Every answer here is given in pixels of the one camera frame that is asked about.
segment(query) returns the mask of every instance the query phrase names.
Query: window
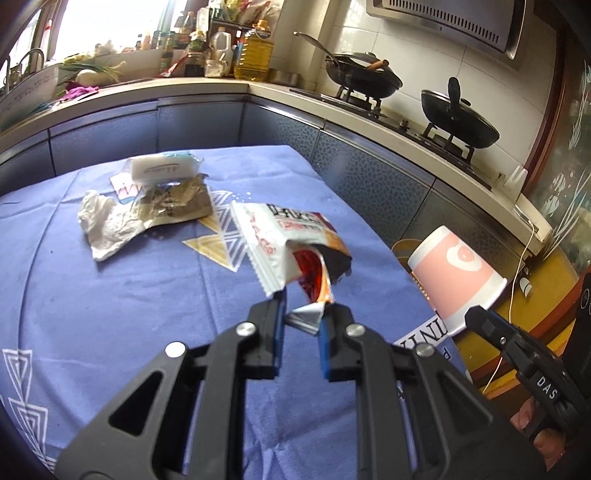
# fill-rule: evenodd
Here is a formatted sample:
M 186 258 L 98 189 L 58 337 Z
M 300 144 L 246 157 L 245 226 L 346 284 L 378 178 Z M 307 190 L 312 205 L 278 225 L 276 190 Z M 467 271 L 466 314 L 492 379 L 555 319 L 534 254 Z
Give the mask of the window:
M 138 35 L 152 34 L 169 4 L 175 14 L 184 10 L 187 0 L 69 0 L 57 33 L 53 58 L 61 60 L 70 55 L 94 52 L 97 43 L 111 40 L 121 51 L 134 47 Z
M 35 29 L 37 28 L 37 22 L 39 22 L 39 16 L 41 15 L 41 10 L 39 10 L 33 19 L 29 22 L 26 26 L 25 30 L 22 32 L 21 36 L 18 37 L 17 42 L 13 46 L 12 50 L 10 51 L 10 66 L 15 67 L 17 62 L 21 61 L 21 58 L 24 57 L 25 53 L 31 50 L 33 46 L 33 39 L 35 36 Z M 31 57 L 25 59 L 25 63 L 22 66 L 22 72 L 24 73 L 31 61 Z M 4 79 L 6 78 L 6 66 L 7 63 L 4 62 L 2 67 L 0 68 L 0 85 L 4 85 Z

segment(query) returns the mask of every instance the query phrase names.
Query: cabinet door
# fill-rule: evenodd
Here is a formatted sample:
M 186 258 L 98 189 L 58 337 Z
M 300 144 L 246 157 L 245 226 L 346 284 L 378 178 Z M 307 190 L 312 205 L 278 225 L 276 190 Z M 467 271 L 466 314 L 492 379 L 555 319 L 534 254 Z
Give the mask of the cabinet door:
M 289 145 L 307 161 L 311 161 L 319 134 L 319 127 L 263 106 L 247 103 L 240 145 Z
M 242 102 L 212 102 L 160 107 L 160 151 L 237 146 L 243 106 Z
M 52 136 L 56 174 L 155 153 L 156 111 L 111 118 Z
M 458 195 L 437 182 L 404 237 L 424 240 L 436 228 L 445 225 L 501 276 L 513 279 L 519 262 L 516 253 L 519 246 L 513 245 L 508 237 L 504 238 L 500 223 L 491 228 L 496 221 L 469 200 L 458 199 Z
M 398 166 L 389 152 L 380 158 L 321 133 L 312 166 L 324 182 L 391 247 L 403 235 L 429 191 L 429 184 Z
M 53 176 L 49 142 L 45 140 L 4 161 L 0 158 L 0 197 Z

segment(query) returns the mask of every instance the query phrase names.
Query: wooden handle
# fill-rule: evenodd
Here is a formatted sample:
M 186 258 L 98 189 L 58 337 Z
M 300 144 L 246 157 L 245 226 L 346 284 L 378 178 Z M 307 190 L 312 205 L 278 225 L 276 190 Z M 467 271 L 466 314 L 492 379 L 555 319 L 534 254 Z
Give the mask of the wooden handle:
M 381 68 L 385 68 L 388 65 L 390 65 L 390 62 L 388 60 L 378 60 L 378 61 L 373 62 L 371 65 L 368 65 L 366 67 L 366 69 L 373 72 L 375 70 L 379 70 Z

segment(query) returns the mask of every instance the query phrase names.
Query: white tissue paper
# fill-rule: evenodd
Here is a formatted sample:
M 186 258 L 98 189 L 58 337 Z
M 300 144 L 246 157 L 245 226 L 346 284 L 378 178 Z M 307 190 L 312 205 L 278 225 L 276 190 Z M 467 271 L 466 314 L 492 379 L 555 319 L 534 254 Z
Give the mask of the white tissue paper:
M 89 190 L 80 204 L 78 221 L 86 233 L 92 258 L 101 262 L 117 253 L 127 242 L 146 230 L 132 213 L 133 203 L 122 205 L 114 198 Z

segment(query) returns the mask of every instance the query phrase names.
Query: pan handle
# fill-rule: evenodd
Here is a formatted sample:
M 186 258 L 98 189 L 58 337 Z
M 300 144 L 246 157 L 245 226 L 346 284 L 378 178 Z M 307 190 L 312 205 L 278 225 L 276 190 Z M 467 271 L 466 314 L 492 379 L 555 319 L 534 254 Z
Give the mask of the pan handle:
M 460 82 L 457 78 L 451 77 L 447 82 L 447 94 L 449 96 L 449 106 L 452 119 L 456 119 L 456 114 L 460 109 L 460 99 L 462 97 Z
M 367 67 L 365 67 L 365 70 L 369 70 L 370 72 L 375 72 L 376 70 L 382 69 L 382 68 L 388 68 L 388 65 L 390 65 L 390 62 L 388 60 L 378 60 L 373 62 L 371 65 L 368 65 Z
M 449 95 L 449 101 L 452 106 L 458 106 L 460 104 L 462 91 L 460 90 L 460 82 L 457 78 L 451 77 L 449 82 L 447 82 L 447 94 Z
M 322 43 L 320 43 L 318 40 L 316 40 L 314 37 L 311 37 L 305 33 L 302 32 L 294 32 L 294 35 L 296 37 L 300 37 L 303 38 L 304 40 L 310 42 L 312 45 L 314 45 L 316 48 L 321 49 L 324 53 L 326 53 L 329 58 L 335 63 L 335 65 L 338 66 L 339 61 L 336 59 L 336 57 L 330 52 L 330 50 L 328 48 L 326 48 Z

